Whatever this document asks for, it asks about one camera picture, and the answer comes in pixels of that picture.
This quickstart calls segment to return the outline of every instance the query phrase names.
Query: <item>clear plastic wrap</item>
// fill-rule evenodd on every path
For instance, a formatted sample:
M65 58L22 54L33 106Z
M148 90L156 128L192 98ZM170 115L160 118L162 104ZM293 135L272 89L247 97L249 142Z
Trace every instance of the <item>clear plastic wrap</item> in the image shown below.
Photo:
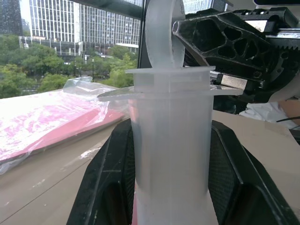
M0 174L33 152L121 120L127 102L99 102L113 87L70 79L62 90L0 100Z

